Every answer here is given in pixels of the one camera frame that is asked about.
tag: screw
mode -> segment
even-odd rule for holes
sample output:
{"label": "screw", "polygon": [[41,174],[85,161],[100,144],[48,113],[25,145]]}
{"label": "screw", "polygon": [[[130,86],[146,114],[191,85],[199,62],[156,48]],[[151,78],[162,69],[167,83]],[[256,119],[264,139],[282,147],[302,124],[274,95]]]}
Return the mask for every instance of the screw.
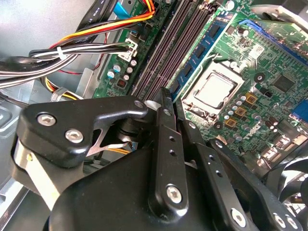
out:
{"label": "screw", "polygon": [[295,221],[289,215],[286,215],[286,217],[287,217],[287,221],[290,223],[290,225],[292,225],[292,227],[297,230],[298,226],[295,223]]}
{"label": "screw", "polygon": [[138,100],[135,100],[135,105],[136,105],[137,107],[139,107],[139,108],[143,108],[142,103],[141,103],[140,101],[138,101]]}
{"label": "screw", "polygon": [[285,228],[286,225],[285,225],[285,222],[281,219],[281,217],[279,217],[277,215],[277,213],[273,213],[274,214],[274,218],[275,218],[275,221],[282,227],[282,228]]}
{"label": "screw", "polygon": [[215,144],[219,147],[222,148],[222,144],[219,141],[215,141]]}
{"label": "screw", "polygon": [[195,129],[196,128],[196,125],[192,122],[192,121],[189,121],[189,126],[191,126],[191,128]]}
{"label": "screw", "polygon": [[164,113],[165,113],[166,115],[168,115],[168,116],[171,116],[170,111],[168,111],[167,109],[164,109]]}
{"label": "screw", "polygon": [[181,192],[174,186],[167,187],[167,196],[173,203],[180,203],[182,201],[182,194]]}
{"label": "screw", "polygon": [[83,135],[76,129],[70,129],[65,133],[65,138],[72,143],[80,143],[83,141]]}
{"label": "screw", "polygon": [[38,123],[43,126],[52,126],[56,123],[56,119],[49,114],[41,114],[37,118]]}
{"label": "screw", "polygon": [[231,215],[233,220],[242,228],[246,226],[246,220],[243,214],[235,208],[231,209]]}
{"label": "screw", "polygon": [[27,161],[32,161],[33,160],[33,156],[31,155],[31,153],[27,154],[26,159],[27,159]]}

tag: motherboard slot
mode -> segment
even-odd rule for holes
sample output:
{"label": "motherboard slot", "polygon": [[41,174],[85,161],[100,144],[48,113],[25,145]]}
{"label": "motherboard slot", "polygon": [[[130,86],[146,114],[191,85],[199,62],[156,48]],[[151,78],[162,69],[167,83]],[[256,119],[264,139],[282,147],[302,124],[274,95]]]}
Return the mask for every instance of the motherboard slot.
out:
{"label": "motherboard slot", "polygon": [[207,7],[203,5],[197,7],[171,51],[168,60],[163,64],[153,82],[152,86],[154,87],[146,93],[145,100],[152,99],[159,88],[165,87],[168,84],[215,10],[215,7],[209,5]]}
{"label": "motherboard slot", "polygon": [[167,30],[161,38],[161,41],[155,49],[155,52],[153,53],[146,68],[140,76],[138,83],[136,84],[136,87],[132,93],[134,96],[142,98],[142,93],[144,92],[148,84],[151,82],[158,66],[167,56],[167,51],[174,42],[174,39],[178,34],[178,31],[181,28],[182,24],[185,22],[185,19],[187,18],[189,10],[192,6],[192,0],[183,0],[180,3],[175,15],[173,16],[173,19],[171,20]]}

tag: yellow wire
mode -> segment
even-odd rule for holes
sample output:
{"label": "yellow wire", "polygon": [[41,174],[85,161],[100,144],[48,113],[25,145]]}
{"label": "yellow wire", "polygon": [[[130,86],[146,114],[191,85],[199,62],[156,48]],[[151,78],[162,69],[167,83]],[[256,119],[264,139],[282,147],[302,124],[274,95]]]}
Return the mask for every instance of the yellow wire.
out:
{"label": "yellow wire", "polygon": [[[50,81],[47,79],[47,78],[45,78],[45,82],[46,82],[46,86],[47,86],[47,88],[48,88],[48,90],[50,90],[51,92],[54,92],[54,90],[50,87]],[[67,97],[67,98],[70,98],[70,99],[72,99],[72,100],[77,100],[75,97],[73,97],[73,96],[70,96],[70,95],[68,95],[68,94],[63,94],[63,96],[65,96],[65,97]]]}
{"label": "yellow wire", "polygon": [[127,155],[127,154],[128,154],[128,153],[126,153],[126,152],[123,152],[121,149],[118,150],[117,148],[110,148],[110,149],[108,149],[108,151],[116,152],[116,153],[121,153],[121,154],[124,154],[124,155]]}
{"label": "yellow wire", "polygon": [[146,4],[148,5],[149,11],[152,12],[152,8],[151,8],[151,5],[150,5],[149,1],[148,1],[148,0],[145,0],[145,2],[146,2]]}
{"label": "yellow wire", "polygon": [[114,149],[114,150],[121,151],[121,152],[125,152],[125,153],[130,153],[130,151],[125,150],[125,149],[121,149],[121,148],[113,148],[113,149]]}
{"label": "yellow wire", "polygon": [[144,20],[150,19],[152,17],[153,17],[153,15],[150,15],[150,16],[147,16],[145,18],[128,19],[128,20],[123,20],[121,22],[115,22],[115,23],[110,23],[110,24],[103,25],[103,26],[98,26],[98,27],[91,28],[91,29],[88,29],[88,30],[76,32],[76,33],[71,34],[71,35],[67,35],[64,38],[62,38],[60,41],[64,41],[64,40],[70,39],[71,37],[95,32],[95,31],[102,30],[102,29],[105,29],[105,28],[108,28],[108,27],[112,27],[112,26],[118,26],[118,25],[126,24],[126,23],[135,23],[135,22],[144,21]]}

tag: black plastic bracket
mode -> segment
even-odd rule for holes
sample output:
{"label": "black plastic bracket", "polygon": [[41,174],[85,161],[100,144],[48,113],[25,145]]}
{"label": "black plastic bracket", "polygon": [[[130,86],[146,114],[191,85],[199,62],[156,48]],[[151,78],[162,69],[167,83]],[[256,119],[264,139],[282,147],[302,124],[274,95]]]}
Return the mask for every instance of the black plastic bracket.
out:
{"label": "black plastic bracket", "polygon": [[246,216],[216,151],[206,147],[194,123],[183,120],[178,125],[184,141],[185,161],[196,162],[216,228],[222,231],[257,231],[258,228]]}
{"label": "black plastic bracket", "polygon": [[149,207],[163,222],[175,222],[188,211],[184,152],[181,134],[176,132],[170,93],[161,89],[158,102]]}
{"label": "black plastic bracket", "polygon": [[249,211],[253,222],[260,230],[302,231],[303,228],[294,216],[279,202],[268,188],[248,170],[231,150],[211,139],[207,145],[217,152],[225,166],[231,183],[240,190],[249,202]]}
{"label": "black plastic bracket", "polygon": [[[147,111],[146,105],[133,96],[33,104],[21,112],[17,136],[27,149],[57,166],[76,167],[92,146],[94,130],[101,129],[104,136],[115,121],[143,118]],[[38,122],[42,114],[51,115],[56,123],[42,125]],[[71,129],[82,134],[81,142],[65,138]]]}

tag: cpu socket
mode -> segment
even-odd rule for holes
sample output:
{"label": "cpu socket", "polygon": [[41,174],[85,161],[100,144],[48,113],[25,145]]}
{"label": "cpu socket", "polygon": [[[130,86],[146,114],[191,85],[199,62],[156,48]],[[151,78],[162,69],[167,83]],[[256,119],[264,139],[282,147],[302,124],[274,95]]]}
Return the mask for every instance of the cpu socket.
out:
{"label": "cpu socket", "polygon": [[212,61],[182,101],[218,115],[243,83],[238,73],[222,63]]}

